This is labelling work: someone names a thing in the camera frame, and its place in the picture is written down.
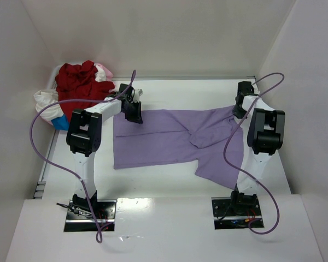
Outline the purple t-shirt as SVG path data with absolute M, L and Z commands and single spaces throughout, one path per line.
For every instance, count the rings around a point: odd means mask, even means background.
M 114 168 L 198 161 L 195 175 L 235 188 L 244 158 L 243 131 L 232 106 L 210 110 L 147 110 L 142 124 L 113 118 Z

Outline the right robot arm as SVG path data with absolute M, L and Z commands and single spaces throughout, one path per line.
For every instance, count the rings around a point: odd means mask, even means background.
M 256 194 L 265 166 L 283 145 L 285 112 L 268 106 L 257 97 L 250 81 L 242 81 L 238 83 L 232 113 L 238 119 L 251 117 L 247 133 L 249 153 L 243 169 L 252 177 L 240 174 L 231 193 L 232 212 L 244 216 L 256 209 Z

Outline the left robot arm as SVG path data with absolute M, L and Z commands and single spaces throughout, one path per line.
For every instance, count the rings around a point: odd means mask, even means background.
M 86 212 L 97 211 L 97 189 L 94 178 L 95 154 L 101 145 L 102 124 L 123 113 L 125 120 L 142 124 L 141 89 L 121 84 L 119 90 L 104 101 L 87 109 L 72 112 L 66 142 L 73 154 L 77 185 L 72 197 L 73 206 Z

